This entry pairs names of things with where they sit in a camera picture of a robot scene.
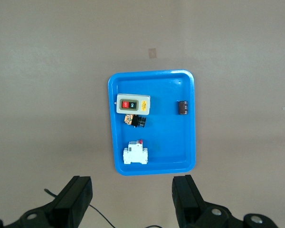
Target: black capacitor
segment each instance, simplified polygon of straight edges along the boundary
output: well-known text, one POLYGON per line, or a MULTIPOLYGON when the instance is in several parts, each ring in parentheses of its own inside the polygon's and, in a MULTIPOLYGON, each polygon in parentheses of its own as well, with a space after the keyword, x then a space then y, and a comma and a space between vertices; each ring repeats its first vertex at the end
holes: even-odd
POLYGON ((188 114, 188 101, 179 101, 179 114, 188 114))

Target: miniature circuit breaker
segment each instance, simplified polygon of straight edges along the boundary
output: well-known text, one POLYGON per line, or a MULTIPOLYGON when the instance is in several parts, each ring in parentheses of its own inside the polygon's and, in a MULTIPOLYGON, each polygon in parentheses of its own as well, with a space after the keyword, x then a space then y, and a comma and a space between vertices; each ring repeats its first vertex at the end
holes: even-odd
POLYGON ((150 96, 117 94, 116 112, 121 114, 149 115, 150 96))
POLYGON ((129 142, 128 148, 124 148, 123 150, 124 164, 131 164, 132 162, 148 163, 148 148, 143 148, 142 143, 142 139, 129 142))

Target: metal screw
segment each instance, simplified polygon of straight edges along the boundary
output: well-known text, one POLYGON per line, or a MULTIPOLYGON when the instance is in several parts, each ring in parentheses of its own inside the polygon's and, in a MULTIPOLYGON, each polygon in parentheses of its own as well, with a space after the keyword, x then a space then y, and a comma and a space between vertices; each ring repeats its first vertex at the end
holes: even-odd
POLYGON ((255 222, 255 223, 263 223, 262 219, 259 216, 252 216, 251 217, 251 221, 255 222))
POLYGON ((220 216, 222 214, 222 212, 219 209, 216 209, 216 208, 212 209, 211 212, 212 212, 212 214, 218 215, 218 216, 220 216))
POLYGON ((33 213, 33 214, 30 214, 29 216, 27 216, 27 219, 30 220, 30 219, 34 219, 36 217, 37 217, 37 214, 33 213))

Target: gray floor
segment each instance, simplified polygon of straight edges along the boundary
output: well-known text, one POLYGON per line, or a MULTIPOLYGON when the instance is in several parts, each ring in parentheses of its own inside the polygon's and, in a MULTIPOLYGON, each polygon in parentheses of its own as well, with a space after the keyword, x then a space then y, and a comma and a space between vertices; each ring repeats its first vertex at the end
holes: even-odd
MULTIPOLYGON (((178 227, 176 174, 116 172, 106 87, 116 72, 175 68, 195 77, 189 174, 204 199, 285 228, 285 0, 0 0, 5 224, 88 175, 117 228, 178 227)), ((89 209, 80 227, 109 225, 89 209)))

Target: wire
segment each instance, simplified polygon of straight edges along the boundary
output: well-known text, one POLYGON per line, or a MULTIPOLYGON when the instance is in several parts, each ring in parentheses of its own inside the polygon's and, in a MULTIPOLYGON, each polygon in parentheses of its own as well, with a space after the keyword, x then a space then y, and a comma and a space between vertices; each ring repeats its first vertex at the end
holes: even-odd
MULTIPOLYGON (((47 194, 49 194, 50 196, 54 197, 54 198, 57 197, 57 195, 55 195, 54 193, 52 193, 52 192, 51 192, 50 190, 48 190, 48 189, 44 189, 44 191, 45 191, 47 194)), ((111 225, 111 227, 116 228, 96 207, 92 206, 91 204, 89 204, 89 206, 90 206, 91 208, 93 208, 94 210, 96 210, 96 211, 111 225)), ((145 228, 152 228, 152 227, 162 228, 162 227, 157 226, 157 225, 151 225, 151 226, 148 226, 148 227, 145 227, 145 228)))

